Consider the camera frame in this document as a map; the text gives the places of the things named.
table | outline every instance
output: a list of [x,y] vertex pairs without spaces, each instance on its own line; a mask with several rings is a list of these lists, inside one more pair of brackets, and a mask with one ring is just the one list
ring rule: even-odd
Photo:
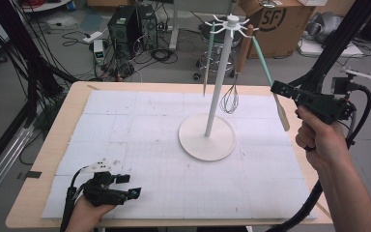
[[[50,193],[51,183],[56,169],[68,148],[76,123],[85,107],[86,101],[93,90],[121,90],[121,91],[147,91],[147,92],[174,92],[174,93],[201,93],[202,86],[195,84],[160,84],[160,83],[100,83],[100,82],[76,82],[72,85],[62,108],[59,111],[41,151],[32,166],[32,171],[42,172],[39,179],[27,179],[19,193],[8,217],[6,224],[10,228],[50,228],[59,227],[60,219],[42,219],[41,215],[47,196]],[[214,86],[209,85],[207,93],[212,93]],[[266,86],[239,86],[242,95],[270,96],[270,87]],[[285,107],[291,129],[288,134],[293,143],[295,135],[300,127],[300,120],[294,110],[296,108],[292,100],[280,99]],[[302,148],[294,146],[300,169],[309,189],[312,189],[317,181],[316,172],[306,161]],[[321,197],[315,207],[318,218],[307,220],[305,224],[332,224],[328,212],[328,204],[324,196]],[[208,225],[260,225],[275,224],[281,220],[255,220],[255,219],[119,219],[107,220],[100,223],[101,227],[118,226],[208,226]]]
[[63,5],[66,5],[69,3],[71,0],[61,0],[60,2],[53,2],[53,3],[44,3],[43,5],[37,7],[37,8],[24,8],[23,11],[26,13],[34,13],[34,12],[43,12],[47,10],[51,10],[54,8],[61,7]]

box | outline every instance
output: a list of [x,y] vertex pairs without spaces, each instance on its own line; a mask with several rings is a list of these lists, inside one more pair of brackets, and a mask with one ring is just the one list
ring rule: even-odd
[[[259,0],[240,0],[254,36],[265,57],[284,57],[293,54],[315,7],[303,6],[298,0],[274,1],[276,7],[265,8]],[[255,46],[251,44],[248,59],[258,58]]]
[[90,7],[118,7],[120,5],[134,6],[134,0],[87,0]]

white paper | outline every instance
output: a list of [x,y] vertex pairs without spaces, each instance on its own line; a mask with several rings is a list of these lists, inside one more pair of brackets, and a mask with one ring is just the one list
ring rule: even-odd
[[[67,187],[83,166],[106,158],[112,174],[142,188],[106,218],[290,218],[309,192],[273,97],[240,96],[230,123],[237,146],[226,159],[195,159],[178,130],[190,115],[209,113],[211,95],[93,91],[62,159],[43,218],[61,218]],[[80,174],[79,187],[93,177]]]

human hand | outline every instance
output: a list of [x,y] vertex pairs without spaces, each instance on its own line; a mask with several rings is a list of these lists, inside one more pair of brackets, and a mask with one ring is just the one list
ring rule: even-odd
[[322,171],[336,164],[351,162],[342,125],[338,122],[325,124],[303,105],[298,107],[296,113],[303,120],[296,141],[302,148],[315,148],[306,152],[306,158],[315,170]]
[[101,218],[113,210],[115,205],[101,205],[95,207],[84,195],[80,196],[74,205],[71,220],[66,232],[89,232],[101,221]]

computer tower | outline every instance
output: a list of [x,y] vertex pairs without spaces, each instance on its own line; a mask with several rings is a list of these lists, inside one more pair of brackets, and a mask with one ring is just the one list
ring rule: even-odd
[[113,43],[133,45],[141,37],[136,8],[119,6],[107,23]]
[[143,48],[145,50],[155,49],[157,43],[157,17],[152,5],[140,5],[137,7],[140,21],[141,34],[143,37]]

